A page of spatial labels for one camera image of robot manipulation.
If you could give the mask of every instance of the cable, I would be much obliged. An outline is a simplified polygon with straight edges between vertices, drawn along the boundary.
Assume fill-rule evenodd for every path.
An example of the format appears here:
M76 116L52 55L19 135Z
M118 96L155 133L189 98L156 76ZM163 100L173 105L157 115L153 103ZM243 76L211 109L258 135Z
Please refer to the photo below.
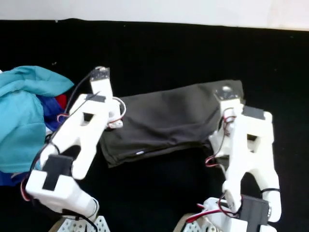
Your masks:
M203 211L201 213L194 214L194 215L188 217L186 219L186 222L187 223L192 223L192 222L198 220L200 217L203 217L203 216L206 216L206 215L209 215L209 214L216 214L216 213L221 213L221 210L220 209L216 209L216 210Z
M60 122L60 117L69 117L69 115L68 114L59 114L59 115L57 115L57 122Z
M123 106L124 109L123 109L123 112L122 112L122 114L120 115L120 117L119 117L118 119L116 119L116 120L113 120L113 121L109 122L109 124L121 120L121 119L124 117L124 115L126 114L126 104L124 103L124 101L121 100L121 99L118 98L118 97L113 97L113 99L117 100L120 104L122 104L122 106Z
M91 72L89 72L89 73L88 73L88 74L75 86L75 88L74 88L74 90L73 90L73 92L72 92L72 94L71 94L71 96L70 96L70 98L69 98L69 100L68 100L67 107L66 107L65 110L64 110L64 114L68 114L69 107L70 107L70 105L71 105L71 101L73 100L73 97L74 97L74 95L76 94L76 91L78 90L78 88L81 86L81 84L82 84L83 82L85 82L87 79L90 78L90 76L91 76L91 74L93 73L93 71L94 71L94 70L92 70Z
M78 221L79 218L82 218L84 220L86 220L94 229L96 232L98 232L98 228L97 226L89 219L87 218L86 216L82 215L82 214L79 214L79 213L76 213L76 212L73 212L73 211L70 211L70 210L67 210L68 212L70 212L70 214L60 214L61 216L74 216L76 217L75 220Z
M231 217L231 218L235 218L235 217L229 215L229 214L235 215L234 213L225 211L225 210L222 208L222 206L221 206L221 200L222 200L222 198L223 198L224 196L225 196L225 193L223 193L222 196L219 198L219 201L218 201L219 209L220 209L220 211L221 211L222 213L224 213L224 214L225 214L226 216L228 216L229 218L230 218L230 217Z

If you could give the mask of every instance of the red wire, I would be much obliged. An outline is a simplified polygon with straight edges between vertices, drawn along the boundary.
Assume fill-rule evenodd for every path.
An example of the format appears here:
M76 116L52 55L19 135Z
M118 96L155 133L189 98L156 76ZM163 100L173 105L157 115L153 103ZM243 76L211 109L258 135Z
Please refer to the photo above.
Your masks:
M205 216L205 215L209 215L209 214L215 214L215 213L220 213L221 210L220 209L216 209L216 210L210 210L210 211L206 211L206 212L201 212L198 214L194 214L190 217L187 218L186 222L187 223L192 223L196 220L198 220L200 217Z
M26 202L29 202L30 199L27 197L27 194L26 194L26 191L25 191L25 188L24 188L24 181L25 179L23 179L20 183L20 193L21 193L21 196L23 197L23 199L26 201Z
M231 218L234 218L234 217L232 217L232 216L229 215L229 214L234 214L234 213L225 211L225 210L222 208L222 206L221 206L221 200L222 200L222 198L223 198L224 196L225 196L225 193L222 194L222 196L219 198L219 201L218 201L219 209L220 209L220 211L221 211L222 213L224 213L226 216L231 217Z

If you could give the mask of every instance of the light blue fabric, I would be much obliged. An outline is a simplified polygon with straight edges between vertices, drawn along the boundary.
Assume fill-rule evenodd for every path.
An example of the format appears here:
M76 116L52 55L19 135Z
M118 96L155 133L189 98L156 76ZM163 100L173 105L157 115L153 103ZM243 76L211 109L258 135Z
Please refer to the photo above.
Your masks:
M44 144L43 108L36 95L55 97L72 86L66 77L38 66L0 73L0 171L28 171Z

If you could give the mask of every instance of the black backdrop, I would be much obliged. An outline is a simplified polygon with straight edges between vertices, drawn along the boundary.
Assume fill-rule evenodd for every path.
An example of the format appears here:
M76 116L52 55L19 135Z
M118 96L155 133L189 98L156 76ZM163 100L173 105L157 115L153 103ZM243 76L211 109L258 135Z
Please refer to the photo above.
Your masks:
M109 66L119 97L240 79L247 104L274 116L283 210L274 226L309 231L308 32L72 19L0 21L0 28L0 69L39 65L77 83L95 66ZM195 203L220 195L222 176L206 170L204 158L191 149L108 170L98 152L81 186L99 200L112 232L172 232ZM258 190L250 176L242 187ZM23 202L18 187L0 193L1 231L48 231L55 222Z

